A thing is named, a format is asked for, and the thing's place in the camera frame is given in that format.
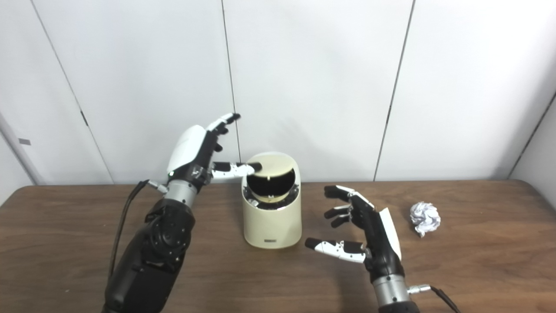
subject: wooden table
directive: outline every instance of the wooden table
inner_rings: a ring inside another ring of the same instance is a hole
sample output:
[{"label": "wooden table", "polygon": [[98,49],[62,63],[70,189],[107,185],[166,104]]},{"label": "wooden table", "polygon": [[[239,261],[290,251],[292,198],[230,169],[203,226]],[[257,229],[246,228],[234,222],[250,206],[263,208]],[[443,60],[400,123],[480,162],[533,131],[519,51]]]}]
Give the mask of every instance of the wooden table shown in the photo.
[{"label": "wooden table", "polygon": [[[304,247],[306,237],[363,239],[322,217],[339,201],[324,183],[302,186],[303,237],[283,250],[242,236],[239,185],[203,189],[184,267],[163,312],[376,312],[362,265]],[[442,288],[470,312],[556,312],[556,212],[516,181],[344,183],[398,230],[408,284]],[[108,258],[131,185],[25,187],[0,208],[0,312],[100,312]],[[122,235],[125,247],[160,196],[144,189]],[[440,228],[414,232],[409,208],[434,203]],[[432,293],[413,296],[423,313],[451,312]]]}]

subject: robotic hand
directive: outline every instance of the robotic hand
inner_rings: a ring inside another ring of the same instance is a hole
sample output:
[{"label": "robotic hand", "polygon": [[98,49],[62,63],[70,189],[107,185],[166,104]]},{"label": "robotic hand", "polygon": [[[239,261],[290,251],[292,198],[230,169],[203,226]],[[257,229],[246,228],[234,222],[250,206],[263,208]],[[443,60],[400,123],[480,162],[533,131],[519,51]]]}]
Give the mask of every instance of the robotic hand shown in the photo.
[{"label": "robotic hand", "polygon": [[377,212],[372,203],[350,188],[333,185],[326,186],[324,191],[326,198],[349,202],[347,205],[325,212],[324,217],[327,219],[337,217],[331,222],[333,228],[351,222],[363,229],[366,245],[361,242],[308,238],[305,246],[341,260],[363,263],[370,273],[379,313],[419,313],[419,308],[411,300],[410,295],[427,290],[433,290],[452,310],[460,313],[455,304],[440,289],[429,285],[406,287],[398,235],[388,209]]},{"label": "robotic hand", "polygon": [[[233,178],[254,174],[260,163],[236,164],[212,162],[213,152],[220,152],[219,135],[227,125],[240,118],[227,114],[206,129],[195,125],[178,140],[168,164],[167,187],[146,180],[130,194],[122,212],[112,250],[105,313],[158,313],[164,307],[191,242],[195,218],[191,210],[197,194],[212,178]],[[144,225],[124,251],[116,270],[114,262],[119,234],[131,200],[145,185],[164,194],[145,217]]]}]

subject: black robotic forearm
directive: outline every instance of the black robotic forearm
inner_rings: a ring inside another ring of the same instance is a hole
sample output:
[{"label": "black robotic forearm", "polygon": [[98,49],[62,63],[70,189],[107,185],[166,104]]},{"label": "black robotic forearm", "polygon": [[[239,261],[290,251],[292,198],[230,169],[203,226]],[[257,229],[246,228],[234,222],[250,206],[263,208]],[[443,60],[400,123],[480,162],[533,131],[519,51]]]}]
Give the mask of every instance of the black robotic forearm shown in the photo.
[{"label": "black robotic forearm", "polygon": [[195,219],[174,199],[161,199],[123,253],[105,291],[106,313],[158,313],[183,264]]},{"label": "black robotic forearm", "polygon": [[367,253],[371,254],[363,264],[374,286],[379,313],[419,313],[407,291],[404,268],[388,241],[380,214],[363,210],[362,218]]},{"label": "black robotic forearm", "polygon": [[[145,217],[145,224],[128,244],[118,266],[108,280],[105,290],[106,313],[159,313],[168,299],[191,242],[195,219],[191,208],[204,185],[220,174],[223,178],[250,175],[262,169],[261,164],[232,164],[211,161],[220,152],[219,135],[239,114],[226,114],[206,129],[195,125],[180,137],[168,165],[168,186],[144,181],[134,189],[126,203],[125,212],[135,194],[147,183],[163,192]],[[117,250],[119,235],[113,250]]]}]

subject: crumpled paper ball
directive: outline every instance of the crumpled paper ball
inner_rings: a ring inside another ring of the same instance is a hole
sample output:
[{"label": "crumpled paper ball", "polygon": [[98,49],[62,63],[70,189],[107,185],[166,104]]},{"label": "crumpled paper ball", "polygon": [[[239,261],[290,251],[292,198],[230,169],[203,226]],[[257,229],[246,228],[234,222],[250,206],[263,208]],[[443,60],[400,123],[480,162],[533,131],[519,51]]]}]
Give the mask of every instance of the crumpled paper ball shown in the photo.
[{"label": "crumpled paper ball", "polygon": [[438,209],[432,203],[419,202],[414,204],[410,210],[411,221],[419,236],[425,236],[426,232],[435,231],[440,226]]}]

